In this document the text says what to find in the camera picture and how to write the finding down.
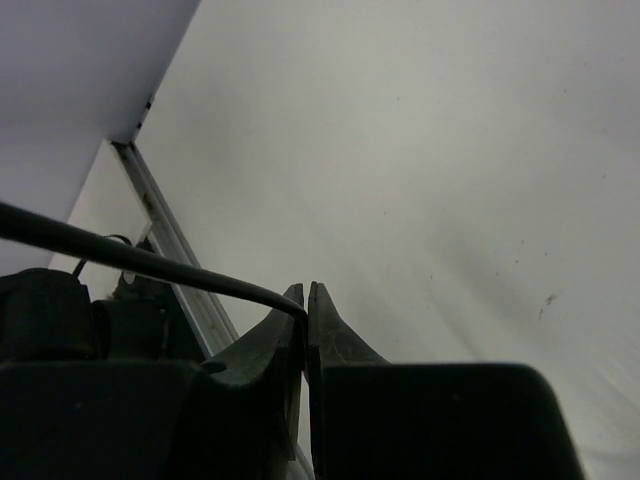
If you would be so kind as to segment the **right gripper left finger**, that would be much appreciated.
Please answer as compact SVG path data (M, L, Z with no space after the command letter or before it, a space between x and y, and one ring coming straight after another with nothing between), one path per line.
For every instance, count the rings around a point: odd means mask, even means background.
M276 309L204 362L177 420L178 478L286 478L302 368L302 327Z

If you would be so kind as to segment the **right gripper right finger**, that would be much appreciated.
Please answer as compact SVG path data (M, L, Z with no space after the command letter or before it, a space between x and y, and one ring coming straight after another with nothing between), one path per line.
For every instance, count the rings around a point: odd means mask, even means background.
M316 476L392 473L393 365L341 318L322 283L311 284L305 352Z

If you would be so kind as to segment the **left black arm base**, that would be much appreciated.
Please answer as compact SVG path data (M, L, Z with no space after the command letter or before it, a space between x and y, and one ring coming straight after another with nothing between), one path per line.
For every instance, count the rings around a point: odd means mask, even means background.
M90 298L73 271L33 268L1 278L1 360L75 361L168 355L172 317L162 283L126 278L113 293Z

